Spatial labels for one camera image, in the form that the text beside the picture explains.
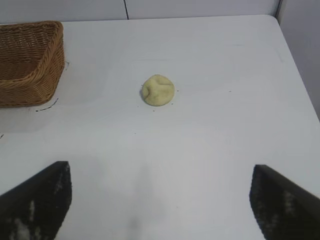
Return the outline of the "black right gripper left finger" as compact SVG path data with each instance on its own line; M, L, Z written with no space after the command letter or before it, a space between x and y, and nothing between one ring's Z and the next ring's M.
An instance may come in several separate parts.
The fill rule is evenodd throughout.
M68 161L56 161L0 196L2 240L53 240L72 203Z

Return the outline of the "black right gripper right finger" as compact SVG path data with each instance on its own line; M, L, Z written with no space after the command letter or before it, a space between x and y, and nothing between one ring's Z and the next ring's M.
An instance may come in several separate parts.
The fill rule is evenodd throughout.
M271 167L254 166L249 202L266 240L320 238L320 199Z

